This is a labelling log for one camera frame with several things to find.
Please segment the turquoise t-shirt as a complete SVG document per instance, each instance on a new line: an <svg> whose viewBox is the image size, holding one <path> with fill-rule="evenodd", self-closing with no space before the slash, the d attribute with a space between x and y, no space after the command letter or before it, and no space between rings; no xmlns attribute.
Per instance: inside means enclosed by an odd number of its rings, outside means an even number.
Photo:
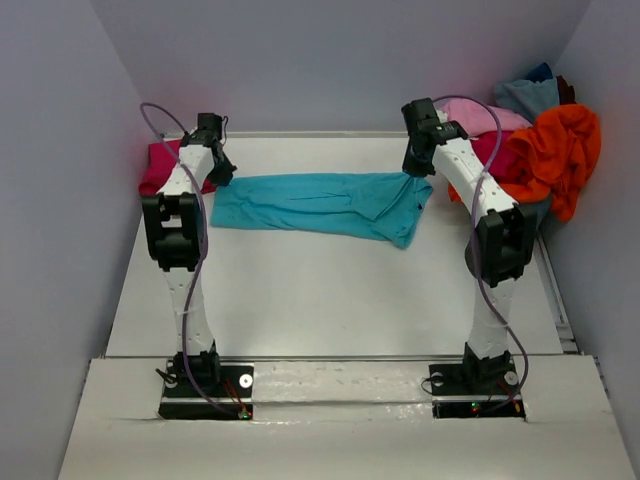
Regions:
<svg viewBox="0 0 640 480"><path fill-rule="evenodd" d="M210 225L411 244L433 187L403 172L242 177L214 194Z"/></svg>

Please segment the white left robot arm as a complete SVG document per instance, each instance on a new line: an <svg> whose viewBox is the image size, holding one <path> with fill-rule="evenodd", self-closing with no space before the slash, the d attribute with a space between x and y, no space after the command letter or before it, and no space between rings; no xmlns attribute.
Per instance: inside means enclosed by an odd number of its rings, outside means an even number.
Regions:
<svg viewBox="0 0 640 480"><path fill-rule="evenodd" d="M206 318L201 270L208 254L204 184L227 186L236 167L223 150L226 117L197 115L174 151L161 145L175 166L158 192L141 198L150 257L168 284L177 330L177 353L159 374L168 398L206 398L221 383L214 336Z"/></svg>

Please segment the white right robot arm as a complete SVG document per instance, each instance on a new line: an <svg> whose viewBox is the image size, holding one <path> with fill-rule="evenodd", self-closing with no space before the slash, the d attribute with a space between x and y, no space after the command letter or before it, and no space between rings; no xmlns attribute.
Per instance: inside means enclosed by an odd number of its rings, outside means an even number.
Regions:
<svg viewBox="0 0 640 480"><path fill-rule="evenodd" d="M413 100L401 112L408 134L404 172L443 175L471 220L465 261L476 282L472 328L460 362L431 366L430 390L483 396L499 383L518 387L509 345L519 340L508 316L515 283L532 259L537 213L505 192L460 123L441 120L432 99Z"/></svg>

